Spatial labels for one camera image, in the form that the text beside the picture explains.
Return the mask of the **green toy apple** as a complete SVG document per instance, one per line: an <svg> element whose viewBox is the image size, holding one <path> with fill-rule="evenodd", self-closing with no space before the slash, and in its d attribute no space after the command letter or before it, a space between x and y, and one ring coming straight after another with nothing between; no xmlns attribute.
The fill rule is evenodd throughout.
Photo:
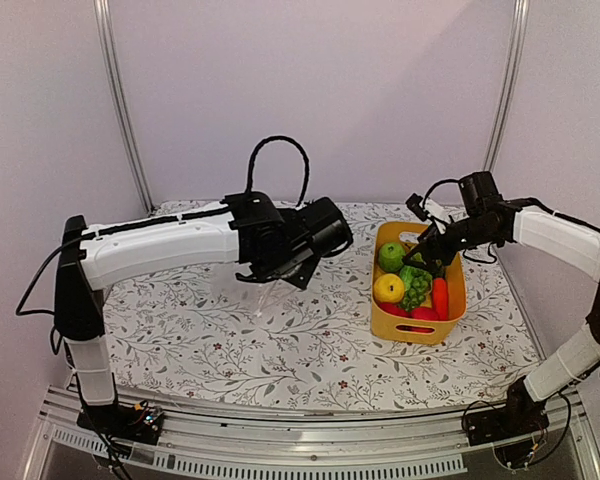
<svg viewBox="0 0 600 480"><path fill-rule="evenodd" d="M377 254L377 264L386 273L395 273L403 266L403 258L407 254L399 242L384 243Z"/></svg>

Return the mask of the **yellow toy lemon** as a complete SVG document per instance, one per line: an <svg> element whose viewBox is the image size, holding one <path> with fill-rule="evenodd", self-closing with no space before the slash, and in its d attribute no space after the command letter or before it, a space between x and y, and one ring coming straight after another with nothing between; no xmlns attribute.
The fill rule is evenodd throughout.
<svg viewBox="0 0 600 480"><path fill-rule="evenodd" d="M380 275L373 284L373 296L377 303L399 303L405 295L405 285L395 274Z"/></svg>

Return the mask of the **clear zip top bag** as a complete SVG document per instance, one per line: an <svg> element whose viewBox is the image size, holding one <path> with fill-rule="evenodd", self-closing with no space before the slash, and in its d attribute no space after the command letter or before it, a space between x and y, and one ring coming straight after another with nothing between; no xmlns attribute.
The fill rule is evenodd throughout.
<svg viewBox="0 0 600 480"><path fill-rule="evenodd" d="M260 318L277 301L276 291L282 288L283 282L249 283L237 278L250 273L246 265L217 264L212 269L211 291L214 296L244 308L252 318Z"/></svg>

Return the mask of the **red toy bell pepper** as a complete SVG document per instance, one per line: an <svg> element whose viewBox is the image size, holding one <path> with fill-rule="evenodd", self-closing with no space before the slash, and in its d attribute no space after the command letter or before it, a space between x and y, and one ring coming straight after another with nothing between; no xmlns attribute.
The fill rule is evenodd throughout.
<svg viewBox="0 0 600 480"><path fill-rule="evenodd" d="M417 307L410 312L413 319L425 320L425 321L439 321L440 316L438 312L430 307Z"/></svg>

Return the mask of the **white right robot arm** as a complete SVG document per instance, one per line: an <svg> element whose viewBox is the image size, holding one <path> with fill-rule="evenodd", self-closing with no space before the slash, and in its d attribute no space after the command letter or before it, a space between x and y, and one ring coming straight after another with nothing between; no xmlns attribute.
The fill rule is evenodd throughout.
<svg viewBox="0 0 600 480"><path fill-rule="evenodd" d="M511 244L528 250L525 272L539 277L527 287L546 313L556 313L574 327L561 334L562 344L509 389L513 400L497 415L497 427L517 436L532 424L540 403L579 383L600 368L600 228L546 206L535 197L505 199L492 174L474 172L452 180L459 190L464 215L458 220L429 193L412 194L407 208L426 222L414 251L430 271L448 266L457 254L479 246Z"/></svg>

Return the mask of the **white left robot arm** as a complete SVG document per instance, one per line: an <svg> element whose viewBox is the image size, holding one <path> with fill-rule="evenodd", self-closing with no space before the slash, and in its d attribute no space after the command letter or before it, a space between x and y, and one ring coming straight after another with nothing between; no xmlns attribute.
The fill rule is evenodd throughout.
<svg viewBox="0 0 600 480"><path fill-rule="evenodd" d="M284 280L304 290L324 258L353 242L327 197L278 208L262 192L231 194L201 208L117 225L65 224L55 279L54 326L68 346L82 400L108 434L128 426L117 403L105 339L104 292L142 275L198 264L244 264L245 283Z"/></svg>

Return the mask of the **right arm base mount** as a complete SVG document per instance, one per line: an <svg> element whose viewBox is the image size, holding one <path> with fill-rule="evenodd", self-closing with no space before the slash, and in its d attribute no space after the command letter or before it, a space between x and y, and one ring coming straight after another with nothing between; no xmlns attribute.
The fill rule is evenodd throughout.
<svg viewBox="0 0 600 480"><path fill-rule="evenodd" d="M549 419L546 401L534 401L524 385L524 377L516 380L506 393L502 407L478 400L463 412L461 427L471 446L511 440L526 435L526 439L496 447L496 460L508 469L529 467L546 440Z"/></svg>

